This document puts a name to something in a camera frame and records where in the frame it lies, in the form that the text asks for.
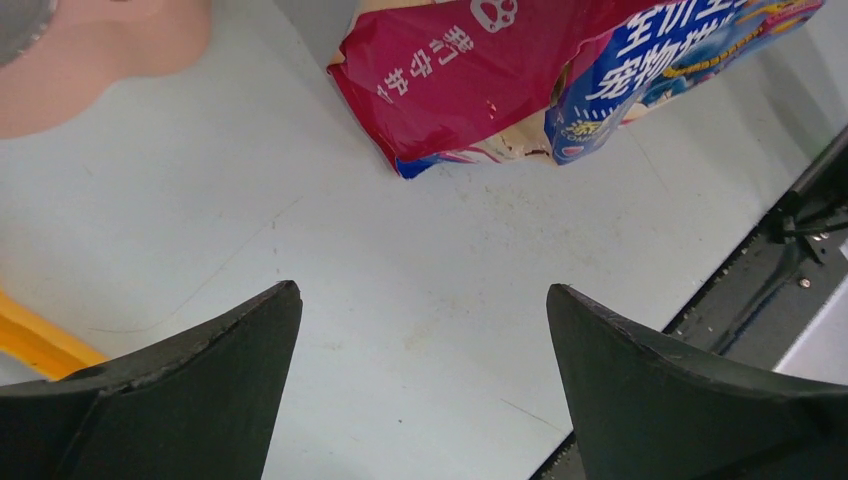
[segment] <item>pet food bag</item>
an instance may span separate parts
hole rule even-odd
[[[404,178],[564,165],[823,0],[362,0],[329,73]]]

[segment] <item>white floor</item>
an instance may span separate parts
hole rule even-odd
[[[108,355],[297,280],[267,478],[527,478],[571,430],[548,286],[662,328],[848,123],[832,0],[576,165],[405,182],[270,5],[217,3],[197,66],[0,142],[2,288]]]
[[[848,243],[842,246],[848,257]],[[775,371],[821,382],[848,385],[848,277],[807,326]]]

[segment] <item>gray object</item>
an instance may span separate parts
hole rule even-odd
[[[58,0],[0,0],[0,66],[11,63],[47,28]]]
[[[321,67],[329,65],[347,35],[359,0],[274,0]]]

